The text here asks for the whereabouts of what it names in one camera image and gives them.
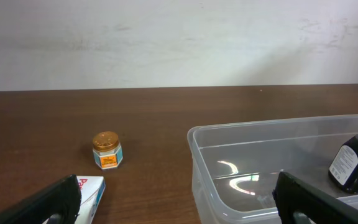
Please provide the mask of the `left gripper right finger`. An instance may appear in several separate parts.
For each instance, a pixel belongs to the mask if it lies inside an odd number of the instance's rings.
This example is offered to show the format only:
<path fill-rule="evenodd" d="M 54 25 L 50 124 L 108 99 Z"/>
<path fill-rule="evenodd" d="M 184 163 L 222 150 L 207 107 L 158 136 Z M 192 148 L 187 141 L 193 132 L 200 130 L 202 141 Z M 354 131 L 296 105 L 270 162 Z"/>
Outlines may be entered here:
<path fill-rule="evenodd" d="M 288 172 L 278 175 L 272 192 L 282 223 L 358 224 L 358 210 Z"/>

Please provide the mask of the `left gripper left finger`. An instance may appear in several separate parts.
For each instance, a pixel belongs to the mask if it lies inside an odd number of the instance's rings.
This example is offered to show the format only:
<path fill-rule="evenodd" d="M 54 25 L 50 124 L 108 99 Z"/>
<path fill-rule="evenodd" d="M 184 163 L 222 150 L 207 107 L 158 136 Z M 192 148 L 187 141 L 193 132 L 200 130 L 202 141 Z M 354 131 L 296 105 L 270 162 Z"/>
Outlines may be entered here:
<path fill-rule="evenodd" d="M 0 212 L 0 224 L 74 224 L 81 190 L 75 174 L 68 175 Z"/>

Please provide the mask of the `white Panadol box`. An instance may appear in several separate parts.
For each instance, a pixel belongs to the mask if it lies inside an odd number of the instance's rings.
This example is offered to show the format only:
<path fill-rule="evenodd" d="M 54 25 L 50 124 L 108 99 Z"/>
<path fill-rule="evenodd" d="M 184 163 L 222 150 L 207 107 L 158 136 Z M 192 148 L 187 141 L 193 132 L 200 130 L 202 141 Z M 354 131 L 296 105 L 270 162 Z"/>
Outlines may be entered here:
<path fill-rule="evenodd" d="M 103 176 L 76 176 L 81 202 L 74 224 L 91 224 L 106 188 Z"/>

